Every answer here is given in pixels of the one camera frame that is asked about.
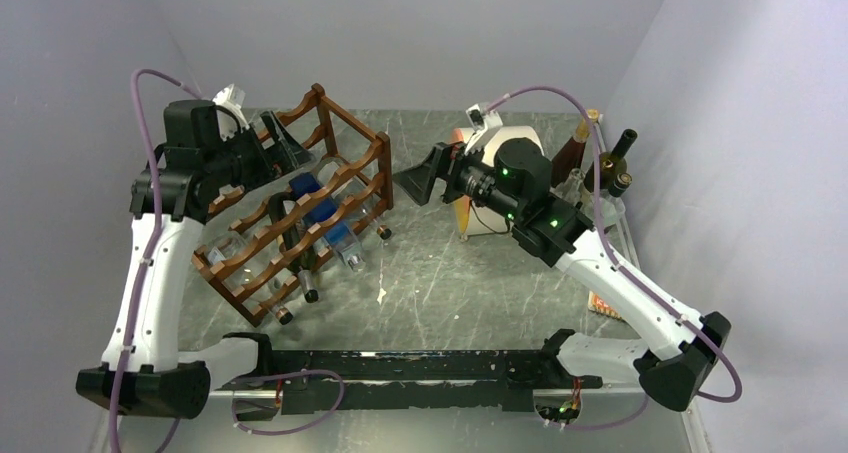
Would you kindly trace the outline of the clear whisky bottle black label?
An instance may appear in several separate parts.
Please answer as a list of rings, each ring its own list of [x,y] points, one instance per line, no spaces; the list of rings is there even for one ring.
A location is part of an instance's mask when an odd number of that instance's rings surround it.
[[[588,197],[588,203],[584,205],[584,214],[593,220],[593,223],[608,233],[624,216],[626,206],[622,200],[623,194],[632,184],[632,176],[629,173],[619,173],[600,194],[601,220],[595,220],[596,202],[592,195]]]

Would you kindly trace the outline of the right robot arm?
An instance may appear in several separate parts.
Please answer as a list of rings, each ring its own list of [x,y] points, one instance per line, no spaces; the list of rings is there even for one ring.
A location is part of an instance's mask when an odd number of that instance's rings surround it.
[[[730,321],[687,306],[623,258],[586,215],[550,191],[551,170],[526,138],[503,143],[492,165],[480,153],[465,153],[462,143],[437,143],[393,180],[420,206],[442,180],[444,202],[466,197],[495,212],[525,252],[587,286],[638,334],[636,340],[569,334],[539,362],[548,385],[562,387],[578,376],[636,382],[657,404],[685,411],[708,396],[701,388],[726,357]]]

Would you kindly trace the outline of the green wine bottle white label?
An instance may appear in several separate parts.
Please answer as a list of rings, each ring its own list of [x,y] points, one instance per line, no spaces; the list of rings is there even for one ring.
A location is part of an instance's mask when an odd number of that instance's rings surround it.
[[[638,138],[638,133],[633,129],[625,129],[615,146],[599,155],[600,163],[600,190],[608,190],[614,184],[616,178],[627,172],[627,161],[625,155]]]

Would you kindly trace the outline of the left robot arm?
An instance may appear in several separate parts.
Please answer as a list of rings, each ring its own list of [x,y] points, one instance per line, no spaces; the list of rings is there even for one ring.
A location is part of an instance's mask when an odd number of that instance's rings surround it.
[[[254,389],[275,379],[277,361],[260,334],[231,333],[199,353],[178,350],[187,264],[220,189],[250,192],[311,157],[270,112],[261,115],[269,146],[243,121],[222,138],[220,118],[234,116],[210,100],[179,100],[163,111],[166,139],[131,187],[133,251],[119,316],[100,365],[80,370],[75,384],[105,409],[193,419],[210,391],[234,378]]]

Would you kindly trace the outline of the dark red wine bottle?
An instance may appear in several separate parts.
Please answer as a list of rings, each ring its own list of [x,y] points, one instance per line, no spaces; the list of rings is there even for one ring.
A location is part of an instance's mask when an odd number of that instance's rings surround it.
[[[551,188],[564,183],[573,169],[581,167],[589,136],[589,122],[581,118],[574,132],[552,159]]]

